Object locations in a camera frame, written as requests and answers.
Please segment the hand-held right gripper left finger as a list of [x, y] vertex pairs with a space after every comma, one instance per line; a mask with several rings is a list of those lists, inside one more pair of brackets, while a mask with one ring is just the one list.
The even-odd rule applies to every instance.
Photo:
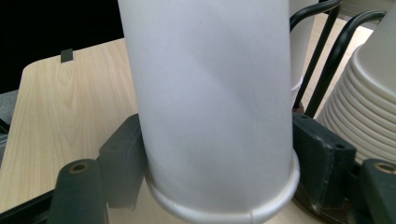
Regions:
[[108, 206], [135, 209], [148, 169], [137, 114], [127, 118], [102, 145], [98, 162]]

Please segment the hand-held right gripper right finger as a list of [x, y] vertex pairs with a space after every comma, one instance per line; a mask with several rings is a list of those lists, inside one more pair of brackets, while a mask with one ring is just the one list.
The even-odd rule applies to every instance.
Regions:
[[343, 179], [353, 167], [357, 149], [310, 117], [292, 114], [293, 147], [309, 202], [320, 208], [343, 204]]

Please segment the white paper cup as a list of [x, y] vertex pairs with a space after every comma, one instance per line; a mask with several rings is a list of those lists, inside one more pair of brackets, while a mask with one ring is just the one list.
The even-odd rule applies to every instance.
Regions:
[[263, 224], [293, 196], [289, 0], [118, 0], [155, 200]]

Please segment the dark grey tape piece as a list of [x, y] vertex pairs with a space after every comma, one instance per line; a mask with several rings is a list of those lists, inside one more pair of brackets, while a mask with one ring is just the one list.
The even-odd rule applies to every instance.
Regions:
[[67, 63], [74, 60], [72, 49], [65, 49], [61, 51], [61, 63]]

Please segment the small stack of white cups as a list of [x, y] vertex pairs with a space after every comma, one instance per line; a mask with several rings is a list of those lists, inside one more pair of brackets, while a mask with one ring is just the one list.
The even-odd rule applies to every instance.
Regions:
[[[290, 16], [299, 10], [316, 4], [318, 0], [289, 0]], [[291, 57], [291, 104], [294, 105], [298, 91], [303, 83], [303, 70], [306, 53], [313, 29], [314, 18], [300, 21], [290, 33]]]

